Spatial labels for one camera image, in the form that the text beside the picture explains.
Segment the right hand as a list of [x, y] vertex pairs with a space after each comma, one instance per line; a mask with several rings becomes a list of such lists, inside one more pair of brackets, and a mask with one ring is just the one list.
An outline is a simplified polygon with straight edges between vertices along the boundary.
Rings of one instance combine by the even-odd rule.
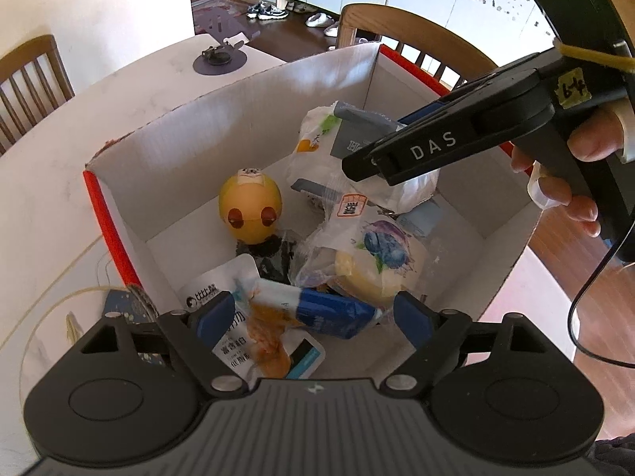
[[[581, 161], [599, 161], [616, 154], [627, 165], [634, 162], [634, 110], [629, 99], [599, 107], [568, 139], [570, 152]], [[597, 204], [589, 197], [575, 196], [565, 179], [552, 176], [517, 145], [511, 154], [514, 172], [531, 170], [527, 192], [540, 209], [562, 206], [566, 216], [590, 238], [600, 235]]]

